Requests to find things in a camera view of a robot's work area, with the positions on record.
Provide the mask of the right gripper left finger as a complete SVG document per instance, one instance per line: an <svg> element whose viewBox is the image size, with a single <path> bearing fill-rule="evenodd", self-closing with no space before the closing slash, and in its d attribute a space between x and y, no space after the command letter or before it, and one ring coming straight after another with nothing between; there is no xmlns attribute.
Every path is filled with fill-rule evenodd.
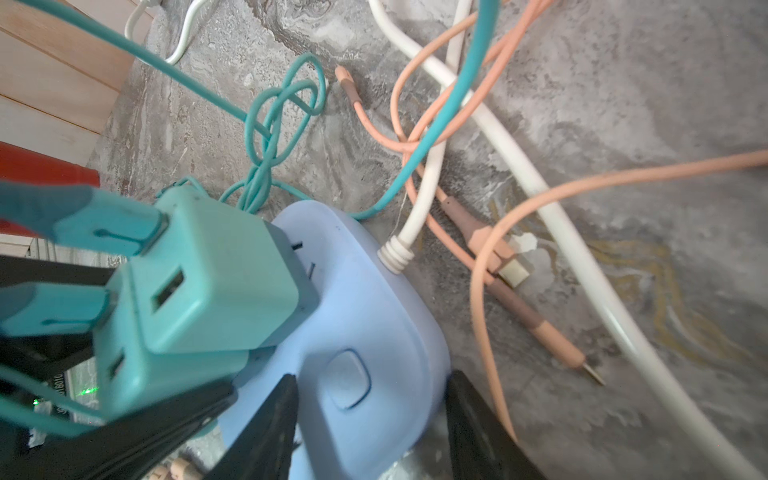
<svg viewBox="0 0 768 480"><path fill-rule="evenodd" d="M206 480L287 479L299 410L295 375L284 375Z"/></svg>

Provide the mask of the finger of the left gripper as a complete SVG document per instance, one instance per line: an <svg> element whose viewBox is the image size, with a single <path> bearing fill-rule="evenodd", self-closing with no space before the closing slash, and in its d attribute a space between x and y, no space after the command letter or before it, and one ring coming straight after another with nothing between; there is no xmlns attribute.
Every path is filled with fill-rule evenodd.
<svg viewBox="0 0 768 480"><path fill-rule="evenodd" d="M1 466L3 479L140 479L237 399L212 382Z"/></svg>
<svg viewBox="0 0 768 480"><path fill-rule="evenodd" d="M46 381L95 355L110 313L109 267L1 257L1 365Z"/></svg>

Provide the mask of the blue power strip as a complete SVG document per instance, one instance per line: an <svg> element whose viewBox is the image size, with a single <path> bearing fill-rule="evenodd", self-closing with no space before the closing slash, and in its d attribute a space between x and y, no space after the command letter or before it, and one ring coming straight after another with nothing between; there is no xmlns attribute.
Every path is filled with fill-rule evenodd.
<svg viewBox="0 0 768 480"><path fill-rule="evenodd" d="M450 373L443 333L410 282L378 258L349 215L299 201L275 219L320 296L317 309L266 360L237 378L219 418L232 446L278 381L297 378L294 479L375 479L422 436Z"/></svg>

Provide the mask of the teal usb charger plug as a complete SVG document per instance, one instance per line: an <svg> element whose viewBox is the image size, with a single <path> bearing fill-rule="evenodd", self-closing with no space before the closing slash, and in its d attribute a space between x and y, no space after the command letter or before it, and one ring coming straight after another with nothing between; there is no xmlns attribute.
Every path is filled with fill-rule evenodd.
<svg viewBox="0 0 768 480"><path fill-rule="evenodd" d="M107 283L117 302L92 330L100 413L107 421L220 379L233 379L250 351L154 353L143 336L134 275L119 267Z"/></svg>
<svg viewBox="0 0 768 480"><path fill-rule="evenodd" d="M155 206L168 225L129 262L150 351L276 346L319 306L319 293L280 228L187 186L166 190Z"/></svg>

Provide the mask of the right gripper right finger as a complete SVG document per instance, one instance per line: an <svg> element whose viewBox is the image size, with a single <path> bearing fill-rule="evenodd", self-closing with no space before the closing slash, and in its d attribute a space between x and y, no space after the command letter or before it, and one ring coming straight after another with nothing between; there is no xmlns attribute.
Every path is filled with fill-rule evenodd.
<svg viewBox="0 0 768 480"><path fill-rule="evenodd" d="M460 370L448 378L445 405L455 479L545 479Z"/></svg>

